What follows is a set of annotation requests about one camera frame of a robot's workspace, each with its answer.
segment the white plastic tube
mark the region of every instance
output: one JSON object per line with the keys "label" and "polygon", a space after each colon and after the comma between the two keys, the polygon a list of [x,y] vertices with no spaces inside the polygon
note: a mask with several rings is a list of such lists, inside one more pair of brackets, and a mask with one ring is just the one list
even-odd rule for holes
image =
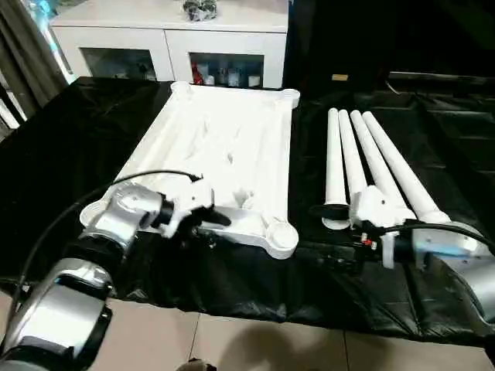
{"label": "white plastic tube", "polygon": [[[325,205],[347,206],[346,186],[343,178],[342,146],[340,144],[339,111],[328,111],[326,139],[326,188]],[[323,225],[331,230],[343,230],[350,221],[322,218]]]}
{"label": "white plastic tube", "polygon": [[449,216],[435,204],[373,114],[364,112],[363,119],[418,218],[426,223],[450,222]]}
{"label": "white plastic tube", "polygon": [[396,224],[403,224],[406,219],[416,219],[416,215],[405,204],[402,194],[399,191],[397,184],[395,184],[394,178],[392,177],[377,144],[363,121],[361,113],[359,111],[352,111],[350,113],[350,118],[356,129],[357,138],[361,143],[361,148],[363,149],[364,156],[370,167],[374,182],[394,207]]}
{"label": "white plastic tube", "polygon": [[349,114],[346,110],[339,111],[340,138],[342,140],[343,157],[346,163],[347,186],[349,187],[350,201],[354,195],[367,187],[363,165],[357,151],[353,129],[350,126]]}

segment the tile floor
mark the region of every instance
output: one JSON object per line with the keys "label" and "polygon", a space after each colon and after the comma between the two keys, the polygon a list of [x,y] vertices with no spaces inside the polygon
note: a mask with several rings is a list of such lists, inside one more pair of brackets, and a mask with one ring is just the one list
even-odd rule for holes
{"label": "tile floor", "polygon": [[[0,294],[0,313],[8,304],[9,297]],[[494,371],[478,348],[344,335],[122,301],[110,306],[114,320],[93,371],[174,371],[192,357],[220,371]]]}

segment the black cable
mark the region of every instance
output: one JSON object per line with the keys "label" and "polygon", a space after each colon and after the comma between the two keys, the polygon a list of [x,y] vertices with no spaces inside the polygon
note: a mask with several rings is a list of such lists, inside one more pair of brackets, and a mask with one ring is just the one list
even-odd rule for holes
{"label": "black cable", "polygon": [[96,189],[93,189],[91,192],[86,193],[84,196],[79,198],[75,203],[73,203],[71,206],[67,207],[63,212],[61,212],[57,218],[53,220],[53,222],[41,233],[39,236],[38,240],[32,245],[32,248],[29,252],[29,255],[22,266],[21,273],[19,274],[19,277],[17,279],[17,286],[15,287],[15,293],[12,296],[12,302],[10,304],[9,308],[9,315],[7,317],[7,328],[9,328],[10,323],[12,322],[12,319],[17,312],[17,307],[19,305],[19,299],[21,298],[22,294],[22,286],[26,282],[27,274],[29,271],[29,268],[31,267],[32,261],[34,260],[34,257],[36,255],[36,252],[39,250],[41,245],[43,244],[43,241],[46,239],[46,237],[50,234],[52,229],[61,221],[63,220],[67,215],[72,213],[75,209],[80,207],[82,204],[88,202],[91,200],[93,197],[97,196],[99,193],[102,193],[106,191],[109,187],[114,186],[116,184],[125,182],[126,180],[133,179],[133,178],[138,178],[139,176],[143,175],[153,175],[153,174],[177,174],[177,175],[184,175],[187,176],[189,179],[191,179],[192,182],[195,182],[196,180],[199,180],[200,177],[196,175],[189,174],[187,172],[181,172],[178,170],[149,170],[147,172],[136,172],[135,174],[125,176],[123,178],[119,178],[114,180],[113,182],[109,182],[105,185],[102,185]]}
{"label": "black cable", "polygon": [[380,228],[380,232],[382,234],[386,234],[388,232],[401,232],[403,230],[446,230],[449,232],[455,232],[462,234],[463,236],[471,237],[472,239],[484,243],[488,246],[488,250],[495,255],[495,243],[486,237],[481,236],[476,232],[472,232],[470,230],[466,230],[461,226],[450,226],[447,224],[432,224],[432,223],[414,223],[414,224],[403,224],[401,226],[389,226],[388,228]]}

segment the black plastic sheet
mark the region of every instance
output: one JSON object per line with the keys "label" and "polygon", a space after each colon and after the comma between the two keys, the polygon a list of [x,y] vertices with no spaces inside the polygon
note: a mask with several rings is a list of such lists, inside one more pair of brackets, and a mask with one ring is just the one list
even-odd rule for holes
{"label": "black plastic sheet", "polygon": [[[168,83],[81,78],[0,144],[5,290],[12,289],[9,283],[50,221],[118,174],[168,96]],[[289,218],[300,244],[292,258],[275,260],[260,248],[224,241],[211,248],[141,233],[117,279],[118,296],[212,315],[479,345],[457,294],[437,277],[413,264],[391,271],[355,261],[348,233],[331,233],[309,215],[309,207],[324,199],[331,107],[373,111],[440,208],[493,235],[490,214],[483,212],[495,206],[493,200],[480,204],[459,182],[464,175],[493,189],[495,147],[487,142],[495,133],[488,103],[332,93],[302,100],[293,114]],[[457,166],[452,156],[469,166]],[[80,231],[74,213],[46,241],[29,281],[39,280]]]}

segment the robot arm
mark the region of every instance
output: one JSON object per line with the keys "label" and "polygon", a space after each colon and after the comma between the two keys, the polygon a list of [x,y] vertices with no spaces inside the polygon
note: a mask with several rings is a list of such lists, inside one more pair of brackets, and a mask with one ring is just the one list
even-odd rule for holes
{"label": "robot arm", "polygon": [[15,314],[3,341],[0,371],[88,368],[110,325],[106,300],[112,277],[136,233],[156,228],[170,238],[193,213],[230,222],[213,210],[213,190],[203,179],[174,199],[141,185],[118,189]]}

